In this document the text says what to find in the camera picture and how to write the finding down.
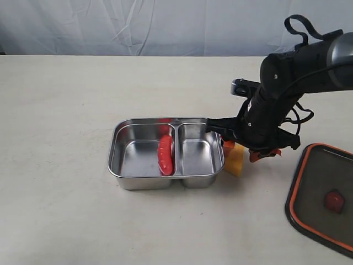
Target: stainless steel lunch box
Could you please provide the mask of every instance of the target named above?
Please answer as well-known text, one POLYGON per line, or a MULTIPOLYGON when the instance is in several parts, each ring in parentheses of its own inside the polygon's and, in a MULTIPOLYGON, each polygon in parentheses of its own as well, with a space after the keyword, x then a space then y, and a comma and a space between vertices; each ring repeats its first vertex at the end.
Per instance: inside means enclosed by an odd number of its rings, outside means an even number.
POLYGON ((108 169, 128 190, 168 188, 180 179, 187 188, 206 188, 224 165, 221 138, 205 132, 205 118, 131 119, 113 133, 108 169), (157 157, 159 139, 173 137, 174 174, 163 176, 157 157))

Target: white curtain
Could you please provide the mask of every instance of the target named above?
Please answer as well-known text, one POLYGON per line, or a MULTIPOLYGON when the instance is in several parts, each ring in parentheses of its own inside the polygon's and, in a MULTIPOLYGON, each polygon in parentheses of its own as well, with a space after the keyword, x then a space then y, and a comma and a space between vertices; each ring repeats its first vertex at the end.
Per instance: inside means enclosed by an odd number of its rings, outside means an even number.
POLYGON ((267 55, 300 42, 284 28, 289 15, 305 15, 320 33, 353 31, 352 8, 352 0, 0 0, 0 46, 7 54, 267 55))

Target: red sausage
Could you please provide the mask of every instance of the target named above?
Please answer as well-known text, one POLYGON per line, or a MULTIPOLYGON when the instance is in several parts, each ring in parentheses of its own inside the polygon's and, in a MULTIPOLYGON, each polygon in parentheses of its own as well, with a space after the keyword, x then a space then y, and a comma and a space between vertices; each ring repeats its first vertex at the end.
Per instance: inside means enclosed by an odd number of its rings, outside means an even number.
POLYGON ((163 135, 157 148, 159 169, 165 176, 173 173, 172 142, 170 135, 163 135))

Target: container lid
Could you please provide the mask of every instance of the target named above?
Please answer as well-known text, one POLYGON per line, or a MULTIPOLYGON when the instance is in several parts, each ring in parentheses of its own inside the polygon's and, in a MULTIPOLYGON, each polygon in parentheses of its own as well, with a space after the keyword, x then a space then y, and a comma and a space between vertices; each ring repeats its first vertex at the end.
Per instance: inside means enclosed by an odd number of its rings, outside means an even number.
POLYGON ((307 146, 286 215, 300 233, 353 258, 353 154, 325 144, 307 146))

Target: gray wall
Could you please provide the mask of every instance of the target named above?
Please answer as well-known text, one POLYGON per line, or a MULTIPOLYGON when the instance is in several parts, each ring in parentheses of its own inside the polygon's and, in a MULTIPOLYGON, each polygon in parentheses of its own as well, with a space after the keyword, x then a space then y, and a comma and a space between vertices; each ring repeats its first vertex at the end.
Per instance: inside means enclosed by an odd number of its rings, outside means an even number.
POLYGON ((0 0, 8 54, 266 55, 300 38, 290 14, 320 33, 353 31, 352 0, 0 0))

